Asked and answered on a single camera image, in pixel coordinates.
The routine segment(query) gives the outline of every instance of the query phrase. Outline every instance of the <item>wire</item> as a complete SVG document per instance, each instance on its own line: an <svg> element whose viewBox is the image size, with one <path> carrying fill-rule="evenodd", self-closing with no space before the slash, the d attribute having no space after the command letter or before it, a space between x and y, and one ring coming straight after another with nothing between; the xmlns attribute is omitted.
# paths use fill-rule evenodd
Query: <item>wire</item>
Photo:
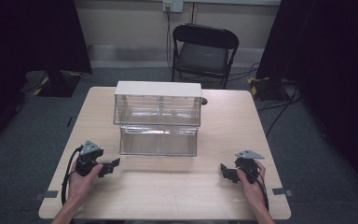
<svg viewBox="0 0 358 224"><path fill-rule="evenodd" d="M295 99L293 102L291 102L290 105L299 102L301 99L302 99L302 97L298 97L298 98ZM286 105L287 105L287 104L274 105L274 106L270 106L270 107L263 107L263 108L258 109L258 110L257 110L257 113L258 113L258 114L261 114L261 113L262 113L263 111L265 111L265 110L273 109L273 108L278 108L278 107L282 107L282 106L286 106Z"/></svg>
<svg viewBox="0 0 358 224"><path fill-rule="evenodd" d="M241 78L245 78L245 77L248 77L250 76L254 71L257 71L257 68L256 69L252 69L253 66L255 66L255 64L257 63L254 63L251 68L249 69L249 71L247 72L243 72L243 73L237 73L237 74L230 74L229 76L232 77L232 76L239 76L239 75L244 75L244 76L241 76L241 77L235 77L235 78L232 78L232 79L229 79L228 81L235 81L235 80L239 80ZM183 77L183 76L179 76L177 74L175 74L176 77L178 78L181 78L181 79L184 79L184 80L191 80L191 81L197 81L197 82L220 82L221 80L200 80L200 79L197 79L197 78L200 78L200 77L203 77L203 76L193 76L193 77Z"/></svg>
<svg viewBox="0 0 358 224"><path fill-rule="evenodd" d="M289 102L285 105L285 107L281 110L281 112L278 114L278 116L275 118L275 120L272 122L272 124L269 126L267 133L266 133L266 138L269 136L269 133L272 129L272 127L275 125L275 123L277 122L277 120L279 119L279 117L282 115L282 113L287 109L287 107L289 107L289 105L293 102L293 99L295 98L295 95L297 93L298 90L298 85L296 86L295 92L293 93L292 97L290 98Z"/></svg>
<svg viewBox="0 0 358 224"><path fill-rule="evenodd" d="M170 8L165 7L167 12L167 21L168 21L168 28L167 28L167 42L166 42L166 48L165 53L167 56L167 65L172 71L172 60L171 60L171 18L170 18Z"/></svg>
<svg viewBox="0 0 358 224"><path fill-rule="evenodd" d="M64 205L66 203L66 187L68 185L68 180L69 180L69 176L71 176L71 174L73 174L75 171L71 172L69 174L69 169L71 168L71 164L72 164L72 160L74 159L74 156L77 152L81 151L81 147L78 147L77 149L75 149L75 151L72 153L71 158L69 159L68 162L68 166L66 167L66 172L65 172L65 176L63 177L63 181L62 181L62 190L61 190L61 202L62 205Z"/></svg>
<svg viewBox="0 0 358 224"><path fill-rule="evenodd" d="M257 172L258 175L260 175L261 179L263 180L263 184L261 184L260 181L254 175L252 175L251 172L249 172L246 169L242 169L242 170L257 183L258 187L260 187L261 193L263 194L263 198L264 198L264 205L266 206L267 210L269 210L269 197L267 195L267 189L263 176Z"/></svg>

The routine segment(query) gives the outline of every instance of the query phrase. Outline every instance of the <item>black folding chair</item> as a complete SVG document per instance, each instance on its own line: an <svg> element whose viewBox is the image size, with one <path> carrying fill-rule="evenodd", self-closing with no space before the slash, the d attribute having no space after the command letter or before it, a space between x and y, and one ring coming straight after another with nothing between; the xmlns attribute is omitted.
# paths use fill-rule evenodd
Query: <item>black folding chair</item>
<svg viewBox="0 0 358 224"><path fill-rule="evenodd" d="M186 23L173 30L172 38L172 81L175 71L178 71L180 77L183 72L219 78L220 84L223 84L222 89L226 88L229 71L240 44L234 33L226 29ZM180 52L178 42L183 43Z"/></svg>

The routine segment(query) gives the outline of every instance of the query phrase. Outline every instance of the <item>transparent container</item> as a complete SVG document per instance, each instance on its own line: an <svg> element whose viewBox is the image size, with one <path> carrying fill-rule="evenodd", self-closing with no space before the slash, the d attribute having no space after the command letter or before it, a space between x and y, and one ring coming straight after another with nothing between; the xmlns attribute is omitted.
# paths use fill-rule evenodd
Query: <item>transparent container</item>
<svg viewBox="0 0 358 224"><path fill-rule="evenodd" d="M120 153L196 156L201 99L198 83L119 81Z"/></svg>
<svg viewBox="0 0 358 224"><path fill-rule="evenodd" d="M188 126L121 126L120 154L196 156L198 130Z"/></svg>

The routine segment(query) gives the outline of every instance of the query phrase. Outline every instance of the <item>gray carpet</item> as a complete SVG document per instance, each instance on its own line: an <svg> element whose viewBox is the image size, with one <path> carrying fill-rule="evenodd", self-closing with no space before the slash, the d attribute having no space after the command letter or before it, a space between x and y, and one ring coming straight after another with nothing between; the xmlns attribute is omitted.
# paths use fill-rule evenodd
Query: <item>gray carpet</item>
<svg viewBox="0 0 358 224"><path fill-rule="evenodd" d="M30 85L41 75L29 74ZM41 202L34 196L48 188L88 89L116 86L119 80L171 81L171 73L168 68L96 68L82 77L72 98L26 95L20 112L0 133L0 223L49 223L39 218ZM202 88L219 89L219 83L203 79ZM249 87L241 78L229 81L227 89ZM279 105L255 103L257 108ZM260 112L265 131L281 110ZM294 193L288 198L292 217L279 223L358 223L358 176L324 138L323 125L304 102L282 113L268 143L283 186Z"/></svg>

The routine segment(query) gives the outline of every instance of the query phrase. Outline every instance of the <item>baseboard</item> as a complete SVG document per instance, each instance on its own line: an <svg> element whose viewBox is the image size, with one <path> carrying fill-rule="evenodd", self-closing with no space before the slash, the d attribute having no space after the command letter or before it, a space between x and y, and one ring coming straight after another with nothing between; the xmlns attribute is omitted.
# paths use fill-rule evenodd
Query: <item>baseboard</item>
<svg viewBox="0 0 358 224"><path fill-rule="evenodd" d="M259 63L264 49L238 49L233 67L250 67ZM168 66L163 47L118 47L90 45L91 67L163 67Z"/></svg>

